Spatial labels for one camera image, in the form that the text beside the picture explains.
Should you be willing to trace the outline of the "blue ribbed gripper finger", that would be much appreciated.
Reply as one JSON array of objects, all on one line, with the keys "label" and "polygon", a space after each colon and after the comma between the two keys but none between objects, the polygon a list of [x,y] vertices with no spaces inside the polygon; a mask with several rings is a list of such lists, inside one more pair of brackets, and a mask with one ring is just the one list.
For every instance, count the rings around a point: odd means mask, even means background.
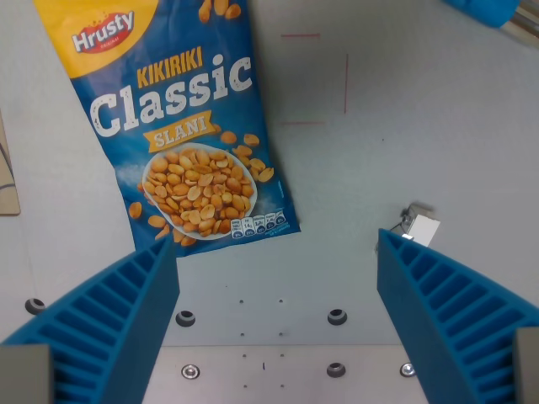
[{"label": "blue ribbed gripper finger", "polygon": [[111,264],[7,337],[51,351],[55,403],[140,403],[179,297],[175,247]]},{"label": "blue ribbed gripper finger", "polygon": [[538,309],[491,279],[389,230],[379,296],[429,403],[514,403],[513,340]]}]

